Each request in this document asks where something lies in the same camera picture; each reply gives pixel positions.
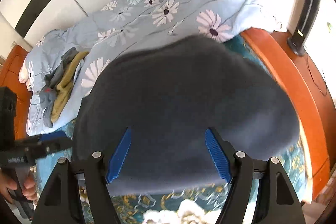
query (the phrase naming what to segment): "teal patterned bed sheet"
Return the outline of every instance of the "teal patterned bed sheet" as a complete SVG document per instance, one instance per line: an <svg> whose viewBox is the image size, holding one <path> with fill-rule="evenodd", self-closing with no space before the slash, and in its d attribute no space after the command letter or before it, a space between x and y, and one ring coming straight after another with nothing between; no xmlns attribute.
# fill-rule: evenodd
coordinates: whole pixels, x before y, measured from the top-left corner
<svg viewBox="0 0 336 224"><path fill-rule="evenodd" d="M244 58L260 65L268 74L268 70L261 60L255 55L253 50L246 44L241 36L223 44L229 50L242 55ZM60 128L67 136L72 138L76 119ZM72 150L68 149L53 155L48 155L46 159L37 161L36 180L38 193L42 192L49 175L51 174L57 159L65 156L70 160ZM284 169L286 170L295 192L301 201L307 185L305 172L305 156L301 141L288 147L281 155L277 155ZM172 191L166 194L151 195L143 193L140 195L126 195L111 197L113 205L117 211L121 223L125 224L159 224L159 223L187 223L191 220L197 223L215 224L219 212L224 206L230 185L204 185L193 189L184 189L176 193ZM249 205L246 210L244 224L251 223L255 202L258 193L258 180L253 180ZM86 192L81 190L82 208L87 224L94 223Z"/></svg>

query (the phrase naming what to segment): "bed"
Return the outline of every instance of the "bed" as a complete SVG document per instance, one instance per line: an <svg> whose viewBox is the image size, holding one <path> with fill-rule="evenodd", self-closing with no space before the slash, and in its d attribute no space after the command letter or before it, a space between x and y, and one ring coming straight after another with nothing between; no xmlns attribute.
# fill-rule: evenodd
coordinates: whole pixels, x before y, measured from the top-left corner
<svg viewBox="0 0 336 224"><path fill-rule="evenodd" d="M26 132L28 135L36 135L61 129L72 137L81 99L90 93L99 73L111 60L127 52L161 47L192 34L203 34L218 42L225 42L224 47L263 67L289 95L300 118L300 139L277 156L289 173L300 200L311 201L329 179L330 167L324 131L316 105L302 76L265 31L272 32L274 23L273 17L257 0L112 0L73 27L47 33L25 58L20 81L26 80L26 84L21 87L33 91ZM61 56L71 47L90 53L80 65L68 103L59 119L49 128L43 123L39 91L45 85L44 75L59 65ZM38 162L39 190L42 190L61 155L70 159L71 150L49 155ZM210 217L206 216L205 211L214 212L219 209L227 192L228 185L224 184L197 190L185 189L183 193L112 199L118 205L117 212L125 223L141 223L146 222L146 217L153 217L148 216L148 208L152 211L158 211L159 208L171 212L182 210L181 202L180 207L176 204L167 205L179 198L206 201L206 205L197 206L203 210L203 217ZM251 191L249 210L253 209L255 197L256 187ZM147 208L140 210L141 214L134 211L139 205ZM83 208L86 220L90 222L89 205L85 202L84 192Z"/></svg>

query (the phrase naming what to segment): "dark gray cloth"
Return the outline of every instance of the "dark gray cloth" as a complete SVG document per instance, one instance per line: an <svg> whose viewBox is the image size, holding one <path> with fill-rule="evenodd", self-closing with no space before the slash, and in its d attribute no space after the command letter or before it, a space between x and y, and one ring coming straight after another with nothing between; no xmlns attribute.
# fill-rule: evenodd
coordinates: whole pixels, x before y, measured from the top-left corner
<svg viewBox="0 0 336 224"><path fill-rule="evenodd" d="M42 109L44 109L43 122L44 125L49 128L53 127L53 123L51 122L51 112L53 111L54 101L57 97L56 85L62 80L66 65L71 63L77 54L78 51L76 51L74 47L69 49L62 55L59 66L44 77L45 86L41 89L39 97L40 105Z"/></svg>
<svg viewBox="0 0 336 224"><path fill-rule="evenodd" d="M250 157L268 160L299 138L296 112L264 70L204 37L131 53L110 63L82 100L73 160L132 143L111 195L168 193L222 183L205 145L215 127Z"/></svg>

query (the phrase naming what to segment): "reddish-brown floor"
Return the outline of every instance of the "reddish-brown floor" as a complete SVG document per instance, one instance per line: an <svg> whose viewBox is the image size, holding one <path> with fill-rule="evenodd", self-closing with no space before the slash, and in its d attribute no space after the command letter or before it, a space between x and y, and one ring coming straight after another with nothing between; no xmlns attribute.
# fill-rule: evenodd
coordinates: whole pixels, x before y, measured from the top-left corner
<svg viewBox="0 0 336 224"><path fill-rule="evenodd" d="M297 56L287 45L287 38L292 35L290 32L273 32L271 35L293 61L315 100L323 124L330 168L332 168L336 163L336 110L330 92L310 56L307 53L303 57Z"/></svg>

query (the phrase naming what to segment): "flower center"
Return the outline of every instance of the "flower center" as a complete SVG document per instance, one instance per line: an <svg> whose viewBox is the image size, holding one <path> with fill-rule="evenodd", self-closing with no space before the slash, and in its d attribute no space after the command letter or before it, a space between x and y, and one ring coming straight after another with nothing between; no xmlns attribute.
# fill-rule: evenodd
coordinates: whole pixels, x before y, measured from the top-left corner
<svg viewBox="0 0 336 224"><path fill-rule="evenodd" d="M218 35L218 32L214 29L209 30L210 34L214 35L215 37Z"/></svg>

